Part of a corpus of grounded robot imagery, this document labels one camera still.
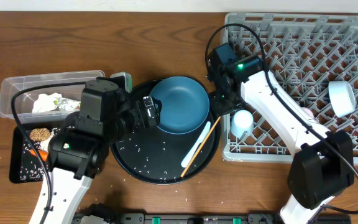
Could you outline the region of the wooden chopstick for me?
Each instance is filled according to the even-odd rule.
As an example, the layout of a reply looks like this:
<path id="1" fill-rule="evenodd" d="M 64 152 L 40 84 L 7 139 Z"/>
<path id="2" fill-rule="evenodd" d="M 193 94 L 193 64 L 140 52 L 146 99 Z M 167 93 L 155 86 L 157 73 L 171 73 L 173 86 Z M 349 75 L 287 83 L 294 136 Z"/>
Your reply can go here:
<path id="1" fill-rule="evenodd" d="M 184 168 L 183 172 L 181 173 L 180 177 L 184 177 L 185 174 L 187 173 L 188 169 L 191 167 L 193 161 L 196 159 L 196 157 L 198 156 L 198 154 L 201 152 L 203 146 L 205 145 L 206 141 L 208 140 L 208 138 L 210 137 L 210 135 L 212 134 L 212 132 L 214 131 L 215 127 L 217 126 L 217 124 L 220 122 L 221 117 L 219 116 L 217 118 L 217 120 L 214 122 L 213 125 L 211 125 L 209 133 L 207 134 L 206 138 L 204 139 L 204 141 L 199 145 L 199 147 L 197 148 L 194 156 L 191 158 L 190 163 Z"/>

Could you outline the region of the light blue cup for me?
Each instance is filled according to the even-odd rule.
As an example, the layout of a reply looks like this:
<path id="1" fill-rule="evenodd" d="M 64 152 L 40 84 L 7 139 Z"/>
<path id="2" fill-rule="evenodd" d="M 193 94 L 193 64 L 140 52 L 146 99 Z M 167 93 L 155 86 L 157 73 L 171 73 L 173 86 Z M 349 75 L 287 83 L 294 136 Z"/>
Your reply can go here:
<path id="1" fill-rule="evenodd" d="M 250 136 L 254 130 L 254 118 L 247 110 L 237 111 L 231 119 L 231 133 L 238 139 Z"/>

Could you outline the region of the dark blue plate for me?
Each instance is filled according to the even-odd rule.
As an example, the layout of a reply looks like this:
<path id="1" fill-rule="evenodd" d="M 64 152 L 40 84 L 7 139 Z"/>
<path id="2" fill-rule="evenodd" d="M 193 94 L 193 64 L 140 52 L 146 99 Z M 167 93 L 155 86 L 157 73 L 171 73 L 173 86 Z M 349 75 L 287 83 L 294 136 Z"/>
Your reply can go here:
<path id="1" fill-rule="evenodd" d="M 204 87 L 188 77 L 169 77 L 157 83 L 149 96 L 162 104 L 158 128 L 169 134 L 187 134 L 199 128 L 209 114 Z"/>

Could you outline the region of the white plastic knife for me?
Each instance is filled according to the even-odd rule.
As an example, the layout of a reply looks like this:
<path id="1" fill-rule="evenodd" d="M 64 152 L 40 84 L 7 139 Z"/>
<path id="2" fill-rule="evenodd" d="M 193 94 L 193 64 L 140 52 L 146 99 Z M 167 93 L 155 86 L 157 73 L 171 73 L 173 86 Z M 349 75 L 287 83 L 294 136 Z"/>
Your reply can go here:
<path id="1" fill-rule="evenodd" d="M 183 168 L 185 168 L 190 163 L 191 158 L 194 156 L 197 148 L 204 141 L 204 139 L 206 138 L 207 134 L 209 133 L 210 127 L 211 127 L 211 122 L 208 121 L 205 124 L 201 134 L 199 135 L 198 139 L 196 140 L 196 142 L 194 143 L 192 148 L 188 151 L 187 155 L 183 158 L 183 160 L 181 162 L 181 166 Z"/>

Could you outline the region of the pink cup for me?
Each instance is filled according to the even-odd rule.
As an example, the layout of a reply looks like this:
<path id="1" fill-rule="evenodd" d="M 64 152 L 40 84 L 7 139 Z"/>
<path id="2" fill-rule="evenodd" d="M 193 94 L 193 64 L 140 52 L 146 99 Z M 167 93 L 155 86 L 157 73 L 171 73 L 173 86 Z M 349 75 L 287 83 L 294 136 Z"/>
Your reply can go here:
<path id="1" fill-rule="evenodd" d="M 303 110 L 308 116 L 310 116 L 311 118 L 314 118 L 314 114 L 313 114 L 313 112 L 312 112 L 310 109 L 305 108 L 305 107 L 302 107 L 302 110 Z"/>

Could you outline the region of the foil wrapper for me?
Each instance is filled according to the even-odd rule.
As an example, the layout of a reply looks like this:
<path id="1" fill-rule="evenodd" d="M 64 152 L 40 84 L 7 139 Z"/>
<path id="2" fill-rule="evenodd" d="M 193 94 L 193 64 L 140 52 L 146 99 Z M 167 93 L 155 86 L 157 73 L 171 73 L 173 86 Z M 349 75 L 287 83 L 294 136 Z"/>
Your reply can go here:
<path id="1" fill-rule="evenodd" d="M 71 111 L 80 108 L 80 101 L 69 98 L 58 98 L 54 101 L 54 104 L 60 111 Z"/>

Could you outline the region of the white tissue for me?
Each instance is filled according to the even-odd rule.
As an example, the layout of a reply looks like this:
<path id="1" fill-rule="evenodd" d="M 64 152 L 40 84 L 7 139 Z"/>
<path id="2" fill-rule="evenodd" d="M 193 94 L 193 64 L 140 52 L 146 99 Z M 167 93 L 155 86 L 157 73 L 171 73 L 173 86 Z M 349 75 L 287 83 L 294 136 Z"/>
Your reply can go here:
<path id="1" fill-rule="evenodd" d="M 53 93 L 51 95 L 40 94 L 38 99 L 34 101 L 32 112 L 43 113 L 53 111 L 58 108 L 58 101 L 62 98 L 59 93 Z"/>

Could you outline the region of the orange carrot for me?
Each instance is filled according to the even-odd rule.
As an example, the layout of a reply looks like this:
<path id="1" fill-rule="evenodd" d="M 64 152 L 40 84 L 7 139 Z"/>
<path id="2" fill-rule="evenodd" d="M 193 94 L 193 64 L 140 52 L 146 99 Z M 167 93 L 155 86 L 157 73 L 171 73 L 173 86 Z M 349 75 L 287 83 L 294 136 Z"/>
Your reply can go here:
<path id="1" fill-rule="evenodd" d="M 37 156 L 36 152 L 35 152 L 33 149 L 31 149 L 29 152 L 30 152 L 33 156 Z M 43 161 L 46 161 L 46 160 L 47 160 L 48 152 L 45 152 L 45 151 L 43 151 L 43 150 L 37 150 L 37 152 L 40 154 L 40 156 L 41 156 L 41 158 L 42 158 Z"/>

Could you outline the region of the brown walnut shell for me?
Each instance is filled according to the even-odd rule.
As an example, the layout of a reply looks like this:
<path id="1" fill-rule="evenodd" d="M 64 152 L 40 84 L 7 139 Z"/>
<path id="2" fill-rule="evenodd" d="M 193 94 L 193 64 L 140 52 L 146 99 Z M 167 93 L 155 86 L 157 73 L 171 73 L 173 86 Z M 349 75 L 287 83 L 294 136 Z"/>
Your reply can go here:
<path id="1" fill-rule="evenodd" d="M 45 141 L 51 136 L 51 132 L 47 128 L 36 128 L 30 132 L 30 139 L 33 141 Z"/>

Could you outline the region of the light blue bowl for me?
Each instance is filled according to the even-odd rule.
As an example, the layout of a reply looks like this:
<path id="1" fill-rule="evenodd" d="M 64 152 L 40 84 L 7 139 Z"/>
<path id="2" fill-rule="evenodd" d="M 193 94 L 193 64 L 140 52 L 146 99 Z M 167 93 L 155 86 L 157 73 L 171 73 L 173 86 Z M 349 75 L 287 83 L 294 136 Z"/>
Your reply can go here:
<path id="1" fill-rule="evenodd" d="M 351 114 L 356 109 L 356 99 L 347 81 L 331 81 L 328 85 L 329 99 L 337 117 Z"/>

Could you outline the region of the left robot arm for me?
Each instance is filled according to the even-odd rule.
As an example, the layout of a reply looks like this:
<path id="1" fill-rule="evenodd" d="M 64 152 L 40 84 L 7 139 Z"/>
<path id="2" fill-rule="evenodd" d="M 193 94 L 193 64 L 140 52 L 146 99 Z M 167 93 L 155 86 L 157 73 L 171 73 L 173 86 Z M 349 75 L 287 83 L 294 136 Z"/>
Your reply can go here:
<path id="1" fill-rule="evenodd" d="M 151 96 L 131 102 L 112 78 L 87 81 L 79 112 L 67 116 L 48 144 L 48 170 L 30 222 L 70 223 L 110 143 L 135 128 L 156 127 L 161 109 L 161 101 Z"/>

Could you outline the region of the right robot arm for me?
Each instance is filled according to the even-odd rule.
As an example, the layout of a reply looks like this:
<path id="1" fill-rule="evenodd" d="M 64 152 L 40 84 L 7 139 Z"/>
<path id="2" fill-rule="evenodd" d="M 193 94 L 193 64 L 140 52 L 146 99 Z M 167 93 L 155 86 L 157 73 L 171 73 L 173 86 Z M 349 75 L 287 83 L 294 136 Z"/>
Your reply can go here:
<path id="1" fill-rule="evenodd" d="M 291 196 L 281 209 L 284 223 L 311 223 L 335 196 L 354 183 L 352 141 L 310 117 L 265 69 L 258 56 L 240 58 L 229 44 L 206 54 L 208 80 L 216 91 L 218 116 L 251 105 L 281 137 L 293 158 L 287 183 Z"/>

